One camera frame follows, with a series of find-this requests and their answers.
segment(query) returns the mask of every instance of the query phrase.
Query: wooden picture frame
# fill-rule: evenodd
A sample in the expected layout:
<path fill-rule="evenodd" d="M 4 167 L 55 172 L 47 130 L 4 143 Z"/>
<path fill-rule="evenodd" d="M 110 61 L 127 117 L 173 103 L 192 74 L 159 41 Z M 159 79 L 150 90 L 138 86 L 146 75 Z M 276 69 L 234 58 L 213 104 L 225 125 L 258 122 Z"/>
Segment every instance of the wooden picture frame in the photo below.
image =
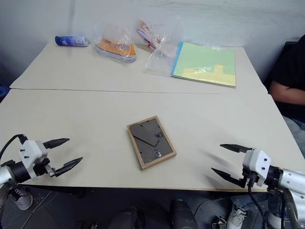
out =
<path fill-rule="evenodd" d="M 159 125 L 159 127 L 160 127 L 160 129 L 161 129 L 161 131 L 162 131 L 162 134 L 163 134 L 163 136 L 165 137 L 167 143 L 169 144 L 169 146 L 170 146 L 172 152 L 169 153 L 169 154 L 166 154 L 166 155 L 164 155 L 164 156 L 161 156 L 160 158 L 157 158 L 157 159 L 155 159 L 155 160 L 153 160 L 153 161 L 151 161 L 151 162 L 149 162 L 149 163 L 144 163 L 143 158 L 142 158 L 142 156 L 141 156 L 141 153 L 140 153 L 140 151 L 139 151 L 139 148 L 138 148 L 138 146 L 137 146 L 137 143 L 136 143 L 136 141 L 135 141 L 135 138 L 134 138 L 134 136 L 133 136 L 133 134 L 132 134 L 131 126 L 134 125 L 134 124 L 141 124 L 141 123 L 144 123 L 144 122 L 153 120 L 153 119 L 156 119 L 156 121 L 157 121 L 157 123 L 158 123 L 158 125 Z M 139 122 L 130 124 L 130 125 L 127 126 L 127 129 L 128 129 L 129 136 L 130 136 L 130 138 L 131 138 L 131 140 L 132 140 L 133 147 L 134 147 L 134 149 L 135 149 L 135 152 L 136 152 L 136 154 L 137 154 L 137 157 L 138 157 L 138 159 L 139 159 L 139 162 L 140 162 L 140 165 L 141 165 L 141 168 L 142 168 L 142 169 L 149 168 L 149 167 L 151 167 L 151 166 L 154 166 L 154 165 L 156 165 L 156 164 L 158 164 L 158 163 L 160 163 L 160 162 L 162 162 L 162 161 L 164 161 L 164 160 L 167 160 L 167 159 L 169 159 L 169 158 L 174 157 L 174 156 L 177 155 L 177 153 L 176 153 L 176 151 L 175 151 L 175 149 L 174 149 L 174 147 L 173 147 L 173 145 L 172 145 L 172 143 L 171 143 L 171 141 L 170 141 L 168 135 L 166 134 L 166 132 L 165 132 L 165 130 L 164 130 L 164 128 L 163 128 L 163 126 L 162 126 L 162 124 L 161 124 L 161 122 L 160 122 L 160 120 L 159 120 L 159 118 L 158 118 L 157 116 L 153 116 L 153 117 L 150 117 L 150 118 L 141 120 L 141 121 L 139 121 Z"/>

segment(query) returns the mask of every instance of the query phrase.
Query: black shirt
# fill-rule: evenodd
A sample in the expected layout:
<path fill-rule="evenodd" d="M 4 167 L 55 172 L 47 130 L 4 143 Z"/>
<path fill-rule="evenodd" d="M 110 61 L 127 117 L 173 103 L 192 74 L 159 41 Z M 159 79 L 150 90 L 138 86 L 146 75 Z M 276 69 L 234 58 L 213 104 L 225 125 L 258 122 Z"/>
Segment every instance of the black shirt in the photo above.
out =
<path fill-rule="evenodd" d="M 305 35 L 274 65 L 269 76 L 281 85 L 305 91 Z M 305 122 L 305 106 L 276 102 L 281 114 Z"/>

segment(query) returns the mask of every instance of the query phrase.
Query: orange item in bag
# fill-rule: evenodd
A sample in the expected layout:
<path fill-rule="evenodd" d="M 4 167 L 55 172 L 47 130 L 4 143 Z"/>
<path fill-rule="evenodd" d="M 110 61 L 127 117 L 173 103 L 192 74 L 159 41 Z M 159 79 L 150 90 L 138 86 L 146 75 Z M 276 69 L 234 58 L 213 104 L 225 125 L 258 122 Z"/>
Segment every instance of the orange item in bag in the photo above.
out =
<path fill-rule="evenodd" d="M 103 38 L 100 40 L 100 43 L 96 43 L 95 45 L 100 49 L 103 49 L 107 52 L 112 52 L 117 55 L 135 56 L 135 49 L 133 44 L 124 44 L 122 42 Z"/>

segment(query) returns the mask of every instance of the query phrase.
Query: cable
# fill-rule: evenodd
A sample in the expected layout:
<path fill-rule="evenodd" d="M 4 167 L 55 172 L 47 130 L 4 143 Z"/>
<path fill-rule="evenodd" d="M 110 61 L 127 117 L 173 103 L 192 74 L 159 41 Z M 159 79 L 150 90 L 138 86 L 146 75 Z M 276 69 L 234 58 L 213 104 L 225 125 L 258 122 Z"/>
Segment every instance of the cable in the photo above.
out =
<path fill-rule="evenodd" d="M 285 195 L 283 193 L 282 196 L 282 220 L 281 220 L 281 228 L 284 229 L 285 227 Z"/>
<path fill-rule="evenodd" d="M 3 156 L 3 153 L 4 151 L 6 150 L 6 148 L 9 146 L 10 143 L 12 143 L 12 141 L 15 140 L 16 137 L 21 137 L 23 135 L 14 135 L 5 145 L 4 147 L 2 148 L 2 150 L 0 151 L 0 161 L 1 161 L 1 158 Z"/>
<path fill-rule="evenodd" d="M 30 213 L 29 217 L 26 219 L 26 221 L 24 222 L 24 224 L 22 225 L 22 227 L 20 229 L 23 229 L 25 227 L 25 225 L 28 223 L 28 221 L 30 220 L 30 218 L 32 217 L 32 215 L 34 214 L 34 212 L 39 208 L 39 206 L 46 200 L 46 198 L 48 198 L 48 196 L 52 193 L 52 191 L 50 191 L 46 197 L 42 200 L 42 202 L 39 203 L 39 205 L 36 206 L 36 208 Z"/>
<path fill-rule="evenodd" d="M 45 203 L 44 205 L 42 205 L 40 208 L 38 208 L 37 210 L 40 210 L 42 208 L 44 208 L 45 206 L 47 206 L 48 204 L 50 204 L 58 195 L 58 192 L 56 192 L 56 194 L 53 196 L 52 199 L 50 199 L 47 203 Z"/>
<path fill-rule="evenodd" d="M 219 200 L 223 200 L 223 199 L 228 199 L 228 198 L 209 199 L 209 200 L 206 200 L 206 201 L 202 202 L 202 203 L 197 207 L 196 211 L 194 212 L 194 217 L 196 217 L 198 210 L 199 210 L 200 207 L 201 207 L 203 204 L 205 204 L 206 202 L 214 202 L 214 201 L 219 201 Z"/>
<path fill-rule="evenodd" d="M 257 208 L 259 210 L 259 212 L 261 213 L 261 216 L 263 218 L 263 228 L 264 228 L 265 223 L 267 223 L 268 228 L 273 229 L 272 225 L 269 223 L 269 221 L 264 216 L 264 213 L 263 213 L 263 210 L 262 210 L 261 206 L 259 206 L 258 202 L 255 200 L 255 198 L 254 198 L 254 196 L 252 194 L 252 190 L 251 190 L 252 186 L 253 185 L 252 185 L 252 182 L 251 182 L 251 179 L 250 179 L 250 181 L 248 183 L 249 196 L 251 197 L 252 201 L 255 203 L 255 205 L 257 206 Z"/>

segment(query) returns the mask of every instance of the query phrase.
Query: white table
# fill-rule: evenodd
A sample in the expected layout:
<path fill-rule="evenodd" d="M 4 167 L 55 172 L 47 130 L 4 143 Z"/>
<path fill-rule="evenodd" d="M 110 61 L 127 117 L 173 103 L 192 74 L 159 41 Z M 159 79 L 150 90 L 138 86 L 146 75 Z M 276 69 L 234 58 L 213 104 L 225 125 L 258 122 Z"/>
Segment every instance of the white table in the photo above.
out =
<path fill-rule="evenodd" d="M 150 53 L 137 49 L 133 63 L 115 62 L 90 46 L 48 43 L 11 88 L 118 92 L 267 94 L 242 47 L 235 51 L 236 88 L 152 75 L 145 72 Z"/>
<path fill-rule="evenodd" d="M 157 115 L 177 156 L 141 170 L 126 125 Z M 272 164 L 305 167 L 287 125 L 269 95 L 154 94 L 62 90 L 11 90 L 0 104 L 1 146 L 13 135 L 71 140 L 49 153 L 51 165 L 83 156 L 60 177 L 27 184 L 81 187 L 238 189 L 210 168 L 239 178 L 244 154 L 220 144 L 263 149 Z M 14 142 L 2 162 L 19 161 Z"/>

